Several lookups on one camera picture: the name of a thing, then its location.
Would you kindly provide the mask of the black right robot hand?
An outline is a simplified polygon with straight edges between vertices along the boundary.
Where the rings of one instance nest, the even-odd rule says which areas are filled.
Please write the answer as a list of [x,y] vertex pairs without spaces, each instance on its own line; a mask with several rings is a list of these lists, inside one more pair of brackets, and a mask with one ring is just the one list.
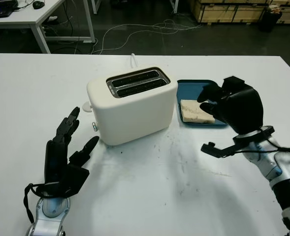
[[228,124],[237,134],[251,133],[263,126],[259,93],[235,76],[225,78],[221,87],[204,86],[197,102],[203,111]]

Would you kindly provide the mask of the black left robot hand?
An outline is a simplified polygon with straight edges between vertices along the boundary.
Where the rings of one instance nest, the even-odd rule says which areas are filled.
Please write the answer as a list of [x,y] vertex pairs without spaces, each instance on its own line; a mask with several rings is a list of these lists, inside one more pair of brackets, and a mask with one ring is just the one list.
[[46,144],[44,179],[46,183],[59,182],[66,174],[67,167],[83,168],[90,159],[90,154],[99,141],[99,136],[92,137],[82,150],[68,157],[68,145],[80,121],[80,108],[75,107],[65,117],[56,130],[56,135]]

